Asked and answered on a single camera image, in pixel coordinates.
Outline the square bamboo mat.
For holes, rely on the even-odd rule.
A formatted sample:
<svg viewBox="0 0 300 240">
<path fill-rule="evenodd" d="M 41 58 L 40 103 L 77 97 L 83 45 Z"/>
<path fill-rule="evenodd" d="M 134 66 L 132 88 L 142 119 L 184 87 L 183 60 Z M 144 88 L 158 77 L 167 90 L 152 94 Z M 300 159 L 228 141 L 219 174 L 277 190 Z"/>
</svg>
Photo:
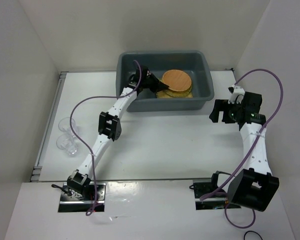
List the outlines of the square bamboo mat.
<svg viewBox="0 0 300 240">
<path fill-rule="evenodd" d="M 161 99 L 163 99 L 163 98 L 165 98 L 165 99 L 172 98 L 172 97 L 168 97 L 167 95 L 165 95 L 165 94 L 163 93 L 163 91 L 157 92 L 157 93 L 156 93 L 156 97 L 157 97 L 157 98 L 161 98 Z"/>
</svg>

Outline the orange round woven coaster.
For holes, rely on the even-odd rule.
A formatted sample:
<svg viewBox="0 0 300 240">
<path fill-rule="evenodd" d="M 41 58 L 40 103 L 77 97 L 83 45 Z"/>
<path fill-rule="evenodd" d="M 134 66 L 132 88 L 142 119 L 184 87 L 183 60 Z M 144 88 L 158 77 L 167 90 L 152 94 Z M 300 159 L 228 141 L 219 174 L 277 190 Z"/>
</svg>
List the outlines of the orange round woven coaster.
<svg viewBox="0 0 300 240">
<path fill-rule="evenodd" d="M 162 76 L 162 82 L 175 92 L 184 92 L 192 86 L 191 77 L 186 72 L 178 69 L 166 71 Z"/>
</svg>

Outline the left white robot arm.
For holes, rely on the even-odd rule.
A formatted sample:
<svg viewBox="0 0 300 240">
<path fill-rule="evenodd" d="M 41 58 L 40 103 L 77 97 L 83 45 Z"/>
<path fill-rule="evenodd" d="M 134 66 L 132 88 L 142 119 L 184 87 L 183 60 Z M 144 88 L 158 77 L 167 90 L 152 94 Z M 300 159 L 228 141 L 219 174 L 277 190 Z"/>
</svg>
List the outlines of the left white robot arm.
<svg viewBox="0 0 300 240">
<path fill-rule="evenodd" d="M 88 155 L 83 163 L 67 179 L 67 187 L 73 196 L 78 200 L 84 200 L 92 195 L 90 183 L 96 181 L 95 168 L 110 144 L 120 137 L 121 117 L 137 96 L 144 89 L 157 93 L 168 88 L 169 86 L 160 81 L 147 67 L 138 65 L 122 93 L 114 97 L 116 102 L 113 106 L 108 111 L 100 113 L 97 138 L 93 147 L 85 143 L 73 127 L 70 128 L 77 139 L 88 148 Z"/>
</svg>

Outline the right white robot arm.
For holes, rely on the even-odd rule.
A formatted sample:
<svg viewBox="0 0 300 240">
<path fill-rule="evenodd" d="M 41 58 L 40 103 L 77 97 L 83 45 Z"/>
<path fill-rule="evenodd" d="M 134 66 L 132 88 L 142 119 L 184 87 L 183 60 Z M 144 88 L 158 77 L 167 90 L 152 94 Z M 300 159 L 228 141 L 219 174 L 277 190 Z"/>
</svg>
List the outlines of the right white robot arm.
<svg viewBox="0 0 300 240">
<path fill-rule="evenodd" d="M 263 212 L 279 188 L 266 151 L 266 117 L 259 113 L 262 96 L 252 92 L 233 92 L 230 99 L 217 99 L 209 115 L 212 122 L 238 124 L 245 162 L 239 165 L 227 189 L 231 204 Z"/>
</svg>

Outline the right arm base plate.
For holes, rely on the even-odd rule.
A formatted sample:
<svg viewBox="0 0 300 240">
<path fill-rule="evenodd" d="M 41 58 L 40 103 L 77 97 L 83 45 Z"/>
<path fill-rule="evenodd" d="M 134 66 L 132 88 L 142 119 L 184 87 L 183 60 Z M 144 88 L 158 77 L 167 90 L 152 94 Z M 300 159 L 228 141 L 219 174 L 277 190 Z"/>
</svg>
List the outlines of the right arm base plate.
<svg viewBox="0 0 300 240">
<path fill-rule="evenodd" d="M 213 192 L 218 186 L 212 183 L 210 178 L 194 179 L 189 189 L 194 194 L 195 208 L 199 210 L 223 210 L 228 203 L 224 190 L 220 190 L 221 195 L 213 195 L 212 197 L 200 200 L 200 197 Z"/>
</svg>

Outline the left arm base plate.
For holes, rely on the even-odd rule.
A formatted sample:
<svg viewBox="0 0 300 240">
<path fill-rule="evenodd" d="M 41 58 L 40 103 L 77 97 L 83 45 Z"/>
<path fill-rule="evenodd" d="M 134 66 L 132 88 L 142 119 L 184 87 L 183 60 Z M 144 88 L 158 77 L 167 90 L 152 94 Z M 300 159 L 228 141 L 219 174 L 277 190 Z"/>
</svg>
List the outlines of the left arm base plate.
<svg viewBox="0 0 300 240">
<path fill-rule="evenodd" d="M 104 212 L 106 198 L 105 182 L 97 184 L 97 205 L 94 212 Z M 89 184 L 88 194 L 86 196 L 79 195 L 73 190 L 69 190 L 67 183 L 62 184 L 58 212 L 59 213 L 83 213 L 90 209 L 95 201 L 95 187 L 93 183 Z"/>
</svg>

